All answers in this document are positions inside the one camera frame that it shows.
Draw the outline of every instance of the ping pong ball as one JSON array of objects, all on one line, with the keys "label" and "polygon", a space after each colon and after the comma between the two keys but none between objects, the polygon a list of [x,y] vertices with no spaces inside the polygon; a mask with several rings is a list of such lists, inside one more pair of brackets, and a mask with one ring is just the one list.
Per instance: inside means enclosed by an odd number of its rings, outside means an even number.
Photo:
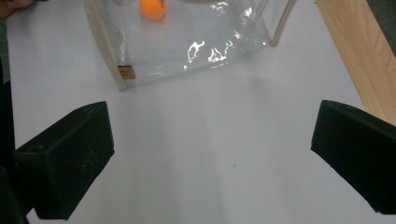
[{"label": "ping pong ball", "polygon": [[165,14],[166,3],[165,0],[139,0],[139,7],[144,17],[156,21]]}]

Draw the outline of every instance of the clear plastic bag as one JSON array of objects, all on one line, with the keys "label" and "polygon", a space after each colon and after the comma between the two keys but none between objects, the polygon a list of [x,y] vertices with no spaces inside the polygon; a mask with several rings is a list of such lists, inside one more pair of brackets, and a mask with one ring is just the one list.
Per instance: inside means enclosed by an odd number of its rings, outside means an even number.
[{"label": "clear plastic bag", "polygon": [[84,0],[92,33],[121,90],[223,66],[277,45],[296,0],[166,0],[156,21],[142,15],[141,1],[152,0]]}]

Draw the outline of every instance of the wooden board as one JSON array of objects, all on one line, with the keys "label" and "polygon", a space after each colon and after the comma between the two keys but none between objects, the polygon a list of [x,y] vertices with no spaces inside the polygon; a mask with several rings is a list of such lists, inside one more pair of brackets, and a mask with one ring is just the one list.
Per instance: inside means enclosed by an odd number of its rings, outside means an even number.
[{"label": "wooden board", "polygon": [[396,58],[365,0],[317,0],[367,112],[396,125]]}]

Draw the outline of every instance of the white table surface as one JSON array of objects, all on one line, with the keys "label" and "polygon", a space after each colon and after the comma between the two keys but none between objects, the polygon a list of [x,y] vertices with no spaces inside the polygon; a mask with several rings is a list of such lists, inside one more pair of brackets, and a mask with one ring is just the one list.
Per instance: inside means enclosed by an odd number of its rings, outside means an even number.
[{"label": "white table surface", "polygon": [[310,150],[321,100],[362,108],[314,0],[298,1],[276,48],[125,92],[81,1],[19,11],[7,31],[16,147],[108,103],[115,155],[67,223],[396,221]]}]

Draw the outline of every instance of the white tabletop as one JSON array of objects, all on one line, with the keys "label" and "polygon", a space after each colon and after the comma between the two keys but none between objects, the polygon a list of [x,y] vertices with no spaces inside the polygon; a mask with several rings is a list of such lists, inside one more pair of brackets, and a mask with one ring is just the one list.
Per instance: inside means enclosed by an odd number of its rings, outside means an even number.
[{"label": "white tabletop", "polygon": [[67,223],[396,221],[310,150],[321,100],[362,108],[314,0],[298,1],[276,48],[125,92],[81,1],[19,11],[7,31],[16,147],[108,103],[115,155]]}]

